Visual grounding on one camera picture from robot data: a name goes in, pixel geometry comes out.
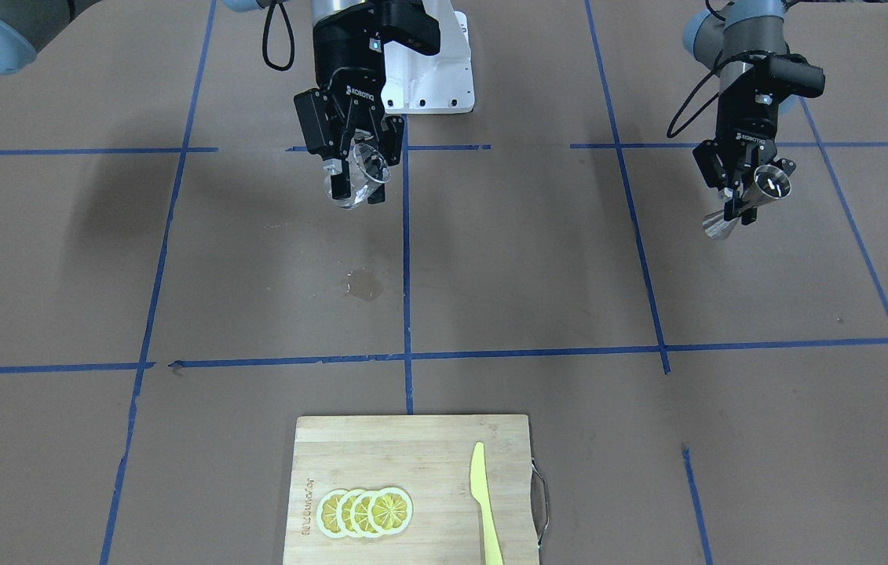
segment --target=knife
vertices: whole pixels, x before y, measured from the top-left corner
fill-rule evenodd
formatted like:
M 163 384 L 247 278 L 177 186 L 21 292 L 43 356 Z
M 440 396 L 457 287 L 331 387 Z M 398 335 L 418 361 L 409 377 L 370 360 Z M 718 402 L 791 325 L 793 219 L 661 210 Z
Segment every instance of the knife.
M 489 503 L 489 482 L 486 479 L 486 444 L 479 441 L 472 451 L 472 498 L 482 509 L 482 539 L 486 545 L 486 565 L 503 565 L 500 540 L 493 523 L 493 507 Z

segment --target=transparent cup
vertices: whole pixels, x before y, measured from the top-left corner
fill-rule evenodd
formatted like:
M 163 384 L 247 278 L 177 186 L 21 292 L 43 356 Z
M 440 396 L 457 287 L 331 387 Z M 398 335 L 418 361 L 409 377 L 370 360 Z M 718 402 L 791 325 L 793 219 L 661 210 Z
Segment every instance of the transparent cup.
M 333 200 L 341 208 L 351 210 L 357 208 L 368 196 L 375 193 L 384 183 L 391 179 L 391 171 L 387 160 L 372 144 L 357 143 L 346 159 L 349 167 L 350 197 Z M 325 176 L 325 192 L 332 198 L 332 176 Z

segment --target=yellow lemon slice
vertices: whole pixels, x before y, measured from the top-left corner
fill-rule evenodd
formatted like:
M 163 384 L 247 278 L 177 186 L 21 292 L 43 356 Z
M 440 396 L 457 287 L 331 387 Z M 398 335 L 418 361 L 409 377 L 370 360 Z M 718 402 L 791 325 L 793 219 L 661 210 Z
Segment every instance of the yellow lemon slice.
M 335 519 L 336 508 L 338 508 L 339 501 L 343 494 L 346 494 L 346 489 L 330 491 L 330 493 L 325 494 L 325 496 L 322 497 L 322 500 L 318 503 L 318 530 L 321 530 L 322 534 L 325 534 L 332 539 L 346 537 L 346 532 L 343 532 L 342 528 L 339 526 L 339 522 Z
M 398 487 L 378 490 L 367 509 L 367 518 L 375 532 L 386 536 L 398 534 L 412 520 L 412 498 Z
M 347 491 L 346 494 L 343 494 L 342 498 L 339 498 L 339 502 L 335 506 L 336 525 L 339 526 L 341 532 L 351 538 L 363 537 L 353 529 L 353 518 L 350 517 L 350 512 L 353 510 L 353 503 L 356 501 L 356 498 L 361 494 L 366 493 L 366 491 L 366 489 L 353 489 Z
M 383 534 L 378 533 L 375 527 L 371 525 L 371 515 L 368 510 L 371 508 L 373 498 L 378 496 L 377 490 L 368 490 L 356 497 L 353 501 L 353 507 L 349 509 L 349 521 L 353 523 L 353 532 L 357 532 L 361 537 L 376 539 Z

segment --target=cutting board handle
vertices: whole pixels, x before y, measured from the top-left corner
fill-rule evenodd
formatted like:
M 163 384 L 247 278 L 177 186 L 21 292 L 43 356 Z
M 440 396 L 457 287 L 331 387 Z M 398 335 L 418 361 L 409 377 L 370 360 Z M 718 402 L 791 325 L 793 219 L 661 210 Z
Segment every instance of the cutting board handle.
M 541 472 L 538 471 L 538 465 L 534 461 L 534 458 L 531 457 L 532 482 L 533 482 L 534 476 L 537 476 L 537 478 L 541 482 L 541 496 L 542 496 L 542 501 L 543 501 L 543 505 L 544 505 L 544 509 L 545 509 L 545 521 L 541 525 L 540 532 L 538 530 L 537 519 L 535 519 L 535 521 L 534 521 L 535 532 L 538 533 L 538 551 L 541 551 L 541 544 L 545 538 L 545 534 L 548 532 L 548 523 L 549 523 L 549 518 L 548 518 L 549 517 L 549 513 L 548 513 L 548 482 L 545 482 L 545 476 L 541 475 Z M 534 514 L 534 508 L 536 508 L 536 505 L 534 505 L 534 489 L 532 488 L 531 489 L 531 514 L 532 515 Z

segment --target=cutting board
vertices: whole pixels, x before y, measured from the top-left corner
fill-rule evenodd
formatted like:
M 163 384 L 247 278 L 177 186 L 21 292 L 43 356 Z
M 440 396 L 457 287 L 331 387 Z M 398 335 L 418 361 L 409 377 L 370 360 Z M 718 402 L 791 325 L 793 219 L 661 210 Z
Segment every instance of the cutting board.
M 297 420 L 283 565 L 484 563 L 469 467 L 477 441 L 504 565 L 538 565 L 525 415 L 305 416 Z M 400 534 L 330 539 L 318 501 L 335 489 L 400 487 L 412 519 Z

